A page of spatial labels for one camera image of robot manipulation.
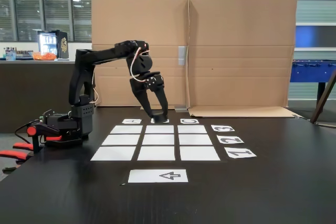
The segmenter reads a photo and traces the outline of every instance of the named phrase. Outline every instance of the white wall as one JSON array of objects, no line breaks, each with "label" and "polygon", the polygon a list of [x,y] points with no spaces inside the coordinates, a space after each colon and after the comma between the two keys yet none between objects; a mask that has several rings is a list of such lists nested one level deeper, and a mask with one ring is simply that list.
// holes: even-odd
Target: white wall
[{"label": "white wall", "polygon": [[[92,43],[69,42],[69,59],[75,60],[77,49],[92,49]],[[37,42],[0,42],[0,57],[4,54],[4,47],[16,47],[17,50],[33,50],[38,52]]]}]

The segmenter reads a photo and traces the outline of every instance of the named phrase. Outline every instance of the white wire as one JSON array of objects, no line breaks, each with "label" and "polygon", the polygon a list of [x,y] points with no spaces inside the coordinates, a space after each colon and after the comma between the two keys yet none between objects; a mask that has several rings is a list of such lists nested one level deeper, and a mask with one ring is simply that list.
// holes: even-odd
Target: white wire
[{"label": "white wire", "polygon": [[[92,85],[93,85],[93,80],[94,80],[94,75],[95,75],[95,71],[96,71],[96,68],[94,68],[93,69],[93,74],[92,74]],[[94,92],[96,93],[96,95],[97,95],[97,99],[95,100],[95,101],[92,101],[92,102],[90,102],[90,103],[93,103],[93,104],[95,104],[96,102],[98,102],[98,99],[99,99],[99,94],[98,94],[98,92],[96,91],[96,89],[95,88],[93,88],[93,90],[94,90]]]},{"label": "white wire", "polygon": [[137,52],[136,52],[135,55],[134,55],[134,58],[133,58],[133,60],[132,60],[131,67],[130,67],[130,72],[131,72],[131,75],[132,75],[132,77],[133,77],[134,80],[137,80],[137,81],[140,81],[140,82],[145,82],[146,80],[139,80],[139,79],[137,79],[137,78],[133,75],[133,72],[132,72],[133,63],[134,63],[135,59],[137,58],[138,53],[139,53],[140,50],[141,50],[141,47],[139,47],[139,48],[137,49]]}]

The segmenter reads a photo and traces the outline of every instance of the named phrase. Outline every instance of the black counter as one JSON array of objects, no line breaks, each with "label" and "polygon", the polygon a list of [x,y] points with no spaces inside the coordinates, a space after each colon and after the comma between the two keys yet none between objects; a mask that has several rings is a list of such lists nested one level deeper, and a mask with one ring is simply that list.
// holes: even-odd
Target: black counter
[{"label": "black counter", "polygon": [[0,133],[13,133],[43,112],[70,110],[73,61],[0,61]]}]

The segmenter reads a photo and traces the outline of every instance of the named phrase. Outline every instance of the paper card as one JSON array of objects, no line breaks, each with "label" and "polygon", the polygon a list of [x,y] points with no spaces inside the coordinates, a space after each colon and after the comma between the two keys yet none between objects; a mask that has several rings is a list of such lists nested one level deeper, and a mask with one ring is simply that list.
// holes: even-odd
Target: paper card
[{"label": "paper card", "polygon": [[142,146],[138,160],[173,161],[175,160],[175,150],[173,146]]},{"label": "paper card", "polygon": [[235,131],[231,126],[223,126],[223,125],[211,125],[214,131],[226,132],[226,131]]},{"label": "paper card", "polygon": [[145,133],[146,134],[174,133],[174,126],[173,125],[148,125]]},{"label": "paper card", "polygon": [[206,134],[179,134],[180,145],[212,145]]},{"label": "paper card", "polygon": [[131,170],[128,183],[181,183],[188,182],[185,169]]},{"label": "paper card", "polygon": [[135,146],[100,147],[91,161],[130,161],[134,151]]},{"label": "paper card", "polygon": [[257,156],[249,149],[228,148],[228,147],[224,147],[224,149],[226,150],[227,155],[232,158],[245,158],[245,157],[256,157]]},{"label": "paper card", "polygon": [[243,140],[240,139],[238,136],[218,136],[218,140],[222,144],[241,144],[243,143]]},{"label": "paper card", "polygon": [[197,119],[181,119],[181,123],[183,124],[197,124],[199,123]]},{"label": "paper card", "polygon": [[205,127],[203,125],[178,125],[178,133],[195,133],[206,134]]},{"label": "paper card", "polygon": [[124,123],[124,124],[140,124],[141,119],[124,119],[124,121],[122,121],[122,123]]},{"label": "paper card", "polygon": [[140,135],[108,135],[102,145],[137,145]]},{"label": "paper card", "polygon": [[174,134],[145,134],[142,145],[174,145]]},{"label": "paper card", "polygon": [[182,161],[220,161],[212,146],[180,146]]},{"label": "paper card", "polygon": [[[151,123],[154,123],[154,119],[151,119]],[[167,119],[167,121],[165,121],[163,123],[169,123],[169,119]]]},{"label": "paper card", "polygon": [[140,134],[142,125],[117,125],[110,134]]}]

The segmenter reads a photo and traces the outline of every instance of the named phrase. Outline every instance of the cardboard backdrop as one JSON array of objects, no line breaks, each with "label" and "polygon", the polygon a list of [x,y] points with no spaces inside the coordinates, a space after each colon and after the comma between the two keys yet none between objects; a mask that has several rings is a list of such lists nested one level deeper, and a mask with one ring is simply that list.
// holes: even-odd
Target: cardboard backdrop
[{"label": "cardboard backdrop", "polygon": [[[196,116],[292,116],[297,0],[92,0],[92,47],[145,40],[169,105]],[[187,59],[181,47],[188,47]],[[126,61],[96,68],[102,106],[138,106]],[[155,95],[150,102],[157,105]]]},{"label": "cardboard backdrop", "polygon": [[[185,104],[184,65],[179,46],[186,45],[186,0],[92,0],[92,48],[102,50],[125,40],[145,40],[153,59],[151,71],[160,71],[169,105]],[[140,106],[130,86],[125,60],[96,68],[100,106]],[[152,105],[159,102],[148,92]]]}]

